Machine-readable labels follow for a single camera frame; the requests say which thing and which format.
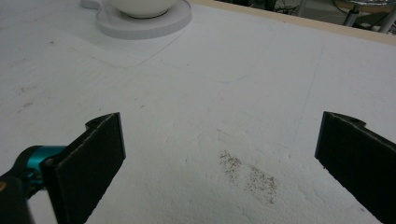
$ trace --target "white table surface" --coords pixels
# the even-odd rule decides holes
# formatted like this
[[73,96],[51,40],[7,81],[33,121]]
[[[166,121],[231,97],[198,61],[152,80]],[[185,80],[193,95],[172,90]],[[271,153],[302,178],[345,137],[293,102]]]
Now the white table surface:
[[[0,173],[120,111],[127,158],[88,223],[379,223],[314,153],[325,110],[396,141],[396,46],[219,7],[131,41],[78,0],[1,0]],[[55,222],[46,191],[29,204]]]

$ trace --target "white bowl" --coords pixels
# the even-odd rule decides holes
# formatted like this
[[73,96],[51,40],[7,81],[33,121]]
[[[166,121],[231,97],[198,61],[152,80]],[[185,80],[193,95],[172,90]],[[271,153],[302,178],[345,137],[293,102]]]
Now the white bowl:
[[161,16],[178,0],[108,0],[119,11],[135,18]]

